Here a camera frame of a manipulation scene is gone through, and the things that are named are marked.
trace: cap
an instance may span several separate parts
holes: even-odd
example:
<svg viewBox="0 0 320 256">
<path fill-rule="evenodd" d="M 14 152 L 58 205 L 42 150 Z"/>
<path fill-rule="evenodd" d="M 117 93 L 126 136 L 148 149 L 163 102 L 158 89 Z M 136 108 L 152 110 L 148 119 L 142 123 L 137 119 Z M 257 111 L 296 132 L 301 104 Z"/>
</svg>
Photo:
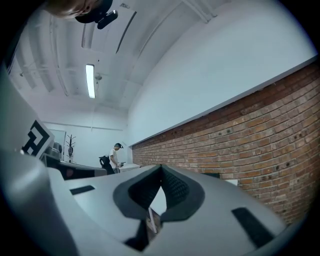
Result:
<svg viewBox="0 0 320 256">
<path fill-rule="evenodd" d="M 119 147 L 120 149 L 123 149 L 124 147 L 120 143 L 116 143 L 114 146 Z"/>
<path fill-rule="evenodd" d="M 113 0 L 102 0 L 102 3 L 97 8 L 85 15 L 75 17 L 75 19 L 80 23 L 98 23 L 98 29 L 101 30 L 118 17 L 116 10 L 107 13 L 112 3 Z"/>
</svg>

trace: black backpack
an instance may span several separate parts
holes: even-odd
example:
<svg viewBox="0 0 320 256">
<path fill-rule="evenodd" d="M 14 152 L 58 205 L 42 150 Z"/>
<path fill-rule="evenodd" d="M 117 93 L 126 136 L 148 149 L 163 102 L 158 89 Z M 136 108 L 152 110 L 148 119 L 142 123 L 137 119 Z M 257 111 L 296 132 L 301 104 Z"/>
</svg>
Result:
<svg viewBox="0 0 320 256">
<path fill-rule="evenodd" d="M 100 165 L 102 166 L 102 167 L 104 167 L 105 165 L 107 165 L 107 164 L 110 164 L 110 158 L 109 158 L 109 156 L 101 156 L 101 157 L 99 157 L 99 161 L 100 161 Z"/>
<path fill-rule="evenodd" d="M 112 166 L 110 164 L 109 156 L 101 156 L 99 157 L 99 161 L 102 168 L 106 170 L 107 175 L 115 174 L 114 169 L 112 169 Z"/>
</svg>

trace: white wall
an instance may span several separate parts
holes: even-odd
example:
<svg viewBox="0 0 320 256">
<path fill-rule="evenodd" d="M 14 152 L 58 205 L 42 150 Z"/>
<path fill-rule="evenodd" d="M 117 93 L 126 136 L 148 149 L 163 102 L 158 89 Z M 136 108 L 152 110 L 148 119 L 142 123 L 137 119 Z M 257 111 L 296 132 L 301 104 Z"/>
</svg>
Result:
<svg viewBox="0 0 320 256">
<path fill-rule="evenodd" d="M 117 152 L 119 162 L 130 163 L 125 140 L 127 113 L 103 106 L 94 107 L 66 97 L 30 94 L 24 95 L 24 98 L 49 129 L 76 136 L 73 160 L 77 164 L 100 167 L 99 157 L 108 155 L 115 143 L 121 143 L 124 147 Z"/>
<path fill-rule="evenodd" d="M 276 1 L 239 0 L 216 13 L 182 35 L 146 79 L 129 110 L 130 145 L 267 86 L 317 55 Z"/>
</svg>

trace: black logo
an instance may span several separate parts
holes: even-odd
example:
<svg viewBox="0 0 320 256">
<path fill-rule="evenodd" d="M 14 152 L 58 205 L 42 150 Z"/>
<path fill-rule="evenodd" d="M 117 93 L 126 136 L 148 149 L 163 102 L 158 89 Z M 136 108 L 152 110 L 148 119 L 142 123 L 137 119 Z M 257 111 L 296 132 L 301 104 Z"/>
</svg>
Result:
<svg viewBox="0 0 320 256">
<path fill-rule="evenodd" d="M 32 132 L 32 129 L 35 128 L 42 136 L 41 140 L 38 144 L 35 144 L 35 140 L 37 139 L 36 135 Z M 33 125 L 31 126 L 30 132 L 28 133 L 29 140 L 28 142 L 22 147 L 22 150 L 28 153 L 28 150 L 31 148 L 33 151 L 31 153 L 32 156 L 36 156 L 40 149 L 44 146 L 46 141 L 49 139 L 50 135 L 41 127 L 41 125 L 35 120 Z"/>
</svg>

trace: logo sign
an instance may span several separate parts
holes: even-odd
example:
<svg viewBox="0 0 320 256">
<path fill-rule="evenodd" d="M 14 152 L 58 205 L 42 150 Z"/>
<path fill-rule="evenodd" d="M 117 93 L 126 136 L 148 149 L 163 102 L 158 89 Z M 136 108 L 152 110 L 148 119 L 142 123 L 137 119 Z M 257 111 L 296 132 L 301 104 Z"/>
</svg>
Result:
<svg viewBox="0 0 320 256">
<path fill-rule="evenodd" d="M 50 138 L 50 135 L 38 123 L 38 121 L 35 120 L 30 128 L 28 137 L 29 137 L 29 140 L 22 147 L 22 150 L 26 154 L 36 157 L 41 151 L 41 149 L 44 147 L 44 145 L 46 144 L 47 140 Z"/>
</svg>

